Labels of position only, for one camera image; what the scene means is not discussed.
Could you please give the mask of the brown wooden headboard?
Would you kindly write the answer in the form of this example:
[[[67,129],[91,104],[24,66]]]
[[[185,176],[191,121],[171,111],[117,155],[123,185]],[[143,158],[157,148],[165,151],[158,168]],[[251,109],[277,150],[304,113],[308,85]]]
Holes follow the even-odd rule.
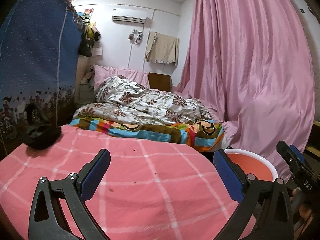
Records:
[[[157,89],[165,92],[171,92],[171,76],[158,74],[158,73],[149,73],[148,81],[151,89]]]

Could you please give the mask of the beige hanging towel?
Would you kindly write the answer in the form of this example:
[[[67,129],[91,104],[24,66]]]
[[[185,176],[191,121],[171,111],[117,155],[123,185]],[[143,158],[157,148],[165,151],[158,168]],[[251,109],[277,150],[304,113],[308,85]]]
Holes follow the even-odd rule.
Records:
[[[149,34],[145,60],[149,63],[178,64],[180,39],[155,31]]]

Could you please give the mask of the pink checked blanket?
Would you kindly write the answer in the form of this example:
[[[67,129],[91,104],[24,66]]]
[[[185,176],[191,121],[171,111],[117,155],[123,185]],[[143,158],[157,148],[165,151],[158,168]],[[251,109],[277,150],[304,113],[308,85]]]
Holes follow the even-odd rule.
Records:
[[[187,145],[66,125],[52,147],[21,145],[1,161],[1,207],[22,237],[39,179],[66,178],[101,149],[111,165],[86,205],[111,239],[214,239],[237,207],[215,167]]]

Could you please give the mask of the pink pillow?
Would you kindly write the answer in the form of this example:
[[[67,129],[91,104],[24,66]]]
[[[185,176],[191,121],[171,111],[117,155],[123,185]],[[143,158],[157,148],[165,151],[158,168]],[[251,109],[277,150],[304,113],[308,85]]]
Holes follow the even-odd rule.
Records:
[[[146,88],[150,88],[148,73],[138,70],[132,70],[130,68],[114,68],[114,67],[104,67],[96,64],[91,65],[94,69],[94,89],[96,90],[105,79],[117,75],[121,75],[131,81],[140,83]]]

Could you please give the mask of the black hanging bag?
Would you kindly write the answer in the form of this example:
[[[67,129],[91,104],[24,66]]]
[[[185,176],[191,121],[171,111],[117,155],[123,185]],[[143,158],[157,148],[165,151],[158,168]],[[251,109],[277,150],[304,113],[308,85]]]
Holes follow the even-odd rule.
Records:
[[[81,43],[79,46],[78,53],[80,56],[91,57],[93,46],[95,42],[98,42],[100,38],[100,34],[94,34],[93,38],[88,38],[85,34],[81,37]]]

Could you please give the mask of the pink curtain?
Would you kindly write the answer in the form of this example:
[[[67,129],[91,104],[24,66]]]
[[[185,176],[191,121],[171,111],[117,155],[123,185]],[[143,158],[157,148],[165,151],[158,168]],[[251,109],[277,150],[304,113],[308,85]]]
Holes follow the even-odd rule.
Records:
[[[315,117],[312,58],[290,0],[195,0],[177,91],[202,100],[232,148],[289,166],[280,141],[303,151]]]

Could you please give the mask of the white air conditioner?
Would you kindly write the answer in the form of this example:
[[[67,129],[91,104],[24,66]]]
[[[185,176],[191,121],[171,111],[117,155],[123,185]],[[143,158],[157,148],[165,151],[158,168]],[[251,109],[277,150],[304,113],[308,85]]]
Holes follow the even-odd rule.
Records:
[[[144,24],[148,14],[144,11],[132,9],[114,9],[112,13],[112,21]]]

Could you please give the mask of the colourful cartoon bedsheet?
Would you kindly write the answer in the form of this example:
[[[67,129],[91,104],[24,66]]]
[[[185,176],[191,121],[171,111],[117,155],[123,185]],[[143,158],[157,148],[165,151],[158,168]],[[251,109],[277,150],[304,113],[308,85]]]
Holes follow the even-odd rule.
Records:
[[[201,153],[219,148],[225,135],[222,125],[212,120],[197,120],[192,124],[129,125],[100,118],[77,118],[69,125],[117,138],[136,138],[188,145]]]

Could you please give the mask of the blue fabric wardrobe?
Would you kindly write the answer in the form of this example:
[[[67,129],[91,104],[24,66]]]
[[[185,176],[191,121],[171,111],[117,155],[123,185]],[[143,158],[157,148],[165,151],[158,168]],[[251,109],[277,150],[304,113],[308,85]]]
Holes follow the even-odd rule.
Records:
[[[1,25],[1,157],[20,146],[25,109],[53,126],[75,111],[80,20],[69,0],[17,0]]]

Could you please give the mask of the black cloth item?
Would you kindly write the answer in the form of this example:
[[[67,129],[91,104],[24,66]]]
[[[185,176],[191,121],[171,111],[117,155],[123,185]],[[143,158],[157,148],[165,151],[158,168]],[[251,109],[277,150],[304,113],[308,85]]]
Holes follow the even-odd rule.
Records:
[[[61,133],[61,127],[51,125],[29,126],[22,135],[22,141],[33,149],[44,150],[52,146]]]

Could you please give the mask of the wall socket with chargers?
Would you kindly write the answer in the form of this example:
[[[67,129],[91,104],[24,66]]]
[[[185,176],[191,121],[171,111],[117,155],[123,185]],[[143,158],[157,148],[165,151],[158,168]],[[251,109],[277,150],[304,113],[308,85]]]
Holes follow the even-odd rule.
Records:
[[[143,32],[133,29],[132,33],[128,36],[128,40],[139,46],[143,40]]]

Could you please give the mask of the orange plastic trash bin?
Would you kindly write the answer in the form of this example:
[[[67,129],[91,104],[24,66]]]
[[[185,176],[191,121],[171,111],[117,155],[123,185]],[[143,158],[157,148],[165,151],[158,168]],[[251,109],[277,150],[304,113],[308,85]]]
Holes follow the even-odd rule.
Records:
[[[245,174],[254,174],[258,179],[275,181],[278,178],[276,168],[264,157],[241,149],[225,149],[231,161],[238,164]]]

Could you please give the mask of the floral white brown duvet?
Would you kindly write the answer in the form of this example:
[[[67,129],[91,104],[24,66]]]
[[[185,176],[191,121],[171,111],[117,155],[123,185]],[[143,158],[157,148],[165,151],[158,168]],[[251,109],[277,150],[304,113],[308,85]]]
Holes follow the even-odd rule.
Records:
[[[95,90],[95,102],[76,110],[73,119],[100,118],[129,125],[193,124],[213,120],[197,99],[148,89],[122,75],[105,79]]]

